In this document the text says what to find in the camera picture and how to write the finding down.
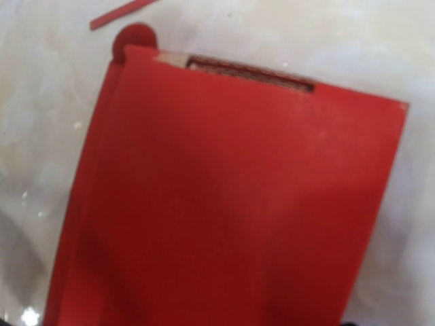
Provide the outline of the red paper box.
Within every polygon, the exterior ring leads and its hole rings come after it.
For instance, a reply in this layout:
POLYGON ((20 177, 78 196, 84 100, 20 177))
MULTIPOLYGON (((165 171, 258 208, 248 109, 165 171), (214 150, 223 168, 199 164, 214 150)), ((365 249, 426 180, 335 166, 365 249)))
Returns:
POLYGON ((339 325, 407 113, 124 27, 44 325, 339 325))

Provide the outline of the torn red paper scrap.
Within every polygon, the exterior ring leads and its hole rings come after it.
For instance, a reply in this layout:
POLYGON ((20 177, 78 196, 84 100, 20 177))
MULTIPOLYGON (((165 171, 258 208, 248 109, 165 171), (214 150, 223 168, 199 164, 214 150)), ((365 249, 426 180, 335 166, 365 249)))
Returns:
POLYGON ((114 20, 132 14, 155 2, 157 2, 157 0, 134 0, 125 3, 124 5, 121 5, 120 7, 117 7, 116 9, 113 9, 92 20, 89 24, 90 30, 95 31, 107 24, 110 24, 114 20))

